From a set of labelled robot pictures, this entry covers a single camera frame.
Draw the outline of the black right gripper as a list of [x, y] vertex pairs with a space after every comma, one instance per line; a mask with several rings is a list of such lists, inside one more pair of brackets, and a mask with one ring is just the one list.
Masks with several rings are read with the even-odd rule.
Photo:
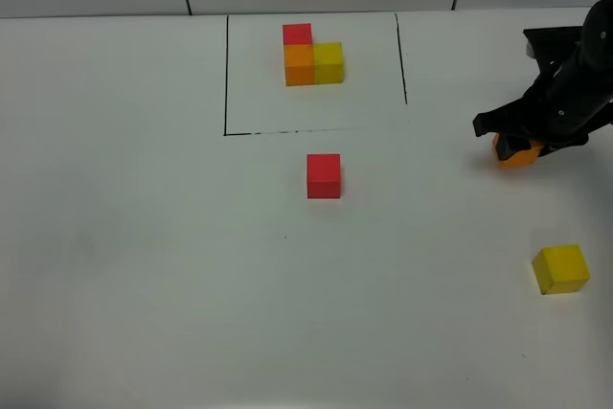
[[540, 72], [524, 97], [530, 103], [527, 112], [525, 101], [513, 101], [472, 121], [477, 137], [496, 134], [498, 160], [536, 160], [588, 142], [584, 135], [551, 145], [575, 137], [612, 97], [612, 0], [594, 4], [578, 47], [561, 64], [552, 62]]

